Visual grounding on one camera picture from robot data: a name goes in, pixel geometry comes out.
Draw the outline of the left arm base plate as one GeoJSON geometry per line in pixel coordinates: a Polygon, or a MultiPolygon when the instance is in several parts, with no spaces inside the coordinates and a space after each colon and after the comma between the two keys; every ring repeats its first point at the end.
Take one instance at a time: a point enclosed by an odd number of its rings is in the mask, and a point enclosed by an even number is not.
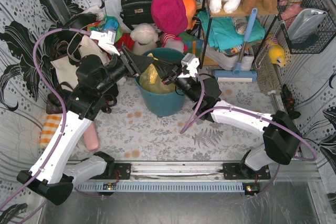
{"type": "Polygon", "coordinates": [[[107,180],[129,180],[131,175],[130,163],[113,163],[107,166],[106,170],[90,179],[107,179],[107,180]]]}

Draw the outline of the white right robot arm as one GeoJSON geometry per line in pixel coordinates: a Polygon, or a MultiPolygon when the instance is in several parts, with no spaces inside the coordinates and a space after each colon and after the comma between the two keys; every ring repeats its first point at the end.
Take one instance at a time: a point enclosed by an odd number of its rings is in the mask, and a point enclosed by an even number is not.
{"type": "Polygon", "coordinates": [[[220,99],[221,90],[215,77],[207,74],[202,79],[193,63],[156,59],[153,64],[163,84],[174,84],[195,102],[193,110],[202,120],[229,124],[263,139],[259,147],[243,156],[235,169],[237,174],[252,178],[270,163],[290,163],[300,141],[296,126],[285,112],[257,114],[229,104],[220,99]]]}

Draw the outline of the yellow-green trash bag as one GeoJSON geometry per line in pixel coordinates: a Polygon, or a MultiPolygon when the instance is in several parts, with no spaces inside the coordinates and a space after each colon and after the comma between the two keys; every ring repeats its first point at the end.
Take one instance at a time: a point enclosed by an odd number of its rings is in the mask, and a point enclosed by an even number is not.
{"type": "Polygon", "coordinates": [[[150,64],[145,72],[140,75],[139,85],[144,90],[156,94],[167,94],[175,91],[174,84],[165,85],[162,83],[154,64],[150,64]]]}

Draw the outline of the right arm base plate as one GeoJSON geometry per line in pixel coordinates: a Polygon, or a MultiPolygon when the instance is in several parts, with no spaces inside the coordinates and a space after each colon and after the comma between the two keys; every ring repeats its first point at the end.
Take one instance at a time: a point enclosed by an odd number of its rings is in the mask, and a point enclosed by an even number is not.
{"type": "Polygon", "coordinates": [[[271,179],[268,165],[255,171],[246,165],[239,163],[223,163],[221,172],[227,180],[253,180],[253,179],[271,179]]]}

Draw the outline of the teal plastic trash bin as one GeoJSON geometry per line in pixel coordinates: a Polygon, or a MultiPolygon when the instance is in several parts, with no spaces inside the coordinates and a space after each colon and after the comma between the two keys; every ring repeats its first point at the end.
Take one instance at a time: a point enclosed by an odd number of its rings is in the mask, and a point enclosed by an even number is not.
{"type": "MultiPolygon", "coordinates": [[[[183,53],[175,49],[162,47],[149,50],[147,52],[144,52],[142,55],[147,56],[150,53],[152,53],[153,56],[157,57],[158,59],[172,60],[177,61],[178,63],[180,63],[185,56],[183,53]]],[[[153,93],[142,88],[140,86],[139,80],[139,77],[136,78],[135,83],[140,89],[144,104],[150,112],[162,118],[165,116],[176,114],[182,109],[186,99],[186,96],[183,94],[182,91],[176,92],[175,88],[173,87],[172,92],[169,93],[153,93]]]]}

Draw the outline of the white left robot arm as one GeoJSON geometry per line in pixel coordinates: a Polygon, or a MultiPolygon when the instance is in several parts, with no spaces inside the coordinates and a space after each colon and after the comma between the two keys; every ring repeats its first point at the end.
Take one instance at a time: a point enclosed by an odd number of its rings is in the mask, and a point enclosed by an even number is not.
{"type": "Polygon", "coordinates": [[[97,152],[73,167],[68,159],[85,130],[106,104],[104,94],[125,76],[138,77],[154,58],[135,55],[122,47],[112,60],[103,64],[97,55],[80,60],[76,71],[78,84],[71,93],[62,122],[38,161],[22,170],[17,180],[55,205],[61,205],[77,185],[96,176],[116,175],[114,158],[97,152]]]}

